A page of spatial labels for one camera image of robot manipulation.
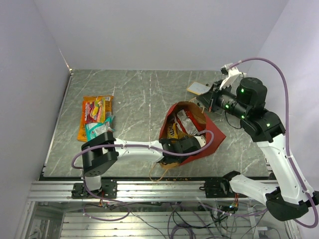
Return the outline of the red paper bag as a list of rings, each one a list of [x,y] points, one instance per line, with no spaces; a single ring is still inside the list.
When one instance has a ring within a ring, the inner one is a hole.
[[[178,139],[168,139],[166,132],[167,123],[182,109],[189,110],[193,114],[195,120],[202,127],[202,131],[195,135],[189,135],[177,128]],[[201,110],[195,103],[185,101],[178,102],[170,107],[159,133],[159,141],[162,143],[164,158],[158,162],[158,165],[164,169],[164,173],[214,154],[226,138],[226,135],[213,123],[204,110]],[[195,138],[197,135],[202,135],[206,139],[206,145],[203,148],[200,147]]]

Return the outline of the red yellow snack packet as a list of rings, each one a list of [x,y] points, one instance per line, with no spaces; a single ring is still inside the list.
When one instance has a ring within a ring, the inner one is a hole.
[[[84,123],[103,123],[106,117],[105,99],[84,102]]]

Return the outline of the teal snack packet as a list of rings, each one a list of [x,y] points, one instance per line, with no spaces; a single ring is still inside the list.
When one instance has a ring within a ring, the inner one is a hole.
[[[90,141],[106,132],[114,132],[112,128],[114,116],[108,116],[103,123],[85,124],[87,141]]]

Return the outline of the orange kettle chips bag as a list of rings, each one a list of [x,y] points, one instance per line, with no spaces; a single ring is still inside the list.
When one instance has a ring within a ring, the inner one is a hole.
[[[85,101],[94,101],[96,99],[101,99],[104,98],[105,99],[105,111],[106,111],[106,117],[111,116],[112,115],[112,100],[113,100],[113,96],[111,95],[104,95],[104,96],[84,96],[83,97],[83,101],[82,101],[82,111],[81,111],[81,119],[80,119],[80,126],[79,126],[79,131],[78,131],[78,135],[77,135],[77,140],[78,141],[82,141],[82,142],[86,142],[87,141],[87,137],[86,137],[86,132],[85,132],[85,123],[84,123],[84,102]]]

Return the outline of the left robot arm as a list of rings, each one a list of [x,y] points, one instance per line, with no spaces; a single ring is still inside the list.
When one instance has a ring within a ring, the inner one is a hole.
[[[205,145],[205,138],[199,135],[137,142],[116,139],[112,132],[105,132],[81,146],[84,192],[91,198],[98,197],[102,191],[102,175],[118,160],[182,163]]]

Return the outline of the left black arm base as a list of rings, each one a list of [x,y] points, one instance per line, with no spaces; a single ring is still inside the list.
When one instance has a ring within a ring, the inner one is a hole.
[[[71,191],[72,199],[93,199],[93,198],[110,198],[115,199],[117,196],[117,182],[113,180],[102,180],[102,186],[98,190],[92,191],[94,196],[87,192],[84,183],[75,183]]]

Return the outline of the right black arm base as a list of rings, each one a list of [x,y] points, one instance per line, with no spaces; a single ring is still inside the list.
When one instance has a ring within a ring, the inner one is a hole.
[[[223,198],[230,195],[228,180],[219,177],[205,180],[199,190],[205,192],[206,198]]]

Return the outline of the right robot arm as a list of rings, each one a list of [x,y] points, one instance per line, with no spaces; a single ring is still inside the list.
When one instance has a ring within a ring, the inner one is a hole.
[[[224,175],[220,193],[231,197],[238,193],[266,206],[279,221],[295,220],[318,205],[319,193],[299,172],[296,161],[286,146],[286,130],[279,116],[265,109],[267,87],[257,78],[245,77],[231,93],[231,87],[221,89],[215,82],[210,90],[197,96],[207,110],[228,113],[240,120],[240,127],[261,149],[269,163],[278,185],[268,186],[232,171]]]

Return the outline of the yellow candy packet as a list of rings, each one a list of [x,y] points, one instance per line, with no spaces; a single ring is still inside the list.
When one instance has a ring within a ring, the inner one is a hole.
[[[167,123],[167,138],[168,139],[178,139],[177,126],[175,122],[175,118],[170,119]]]

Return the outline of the aluminium frame rail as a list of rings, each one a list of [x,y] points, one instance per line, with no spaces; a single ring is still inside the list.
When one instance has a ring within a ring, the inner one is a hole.
[[[97,198],[73,199],[77,181],[35,181],[27,200],[34,202],[97,202]],[[112,195],[123,202],[209,201],[199,188],[204,181],[118,181]]]

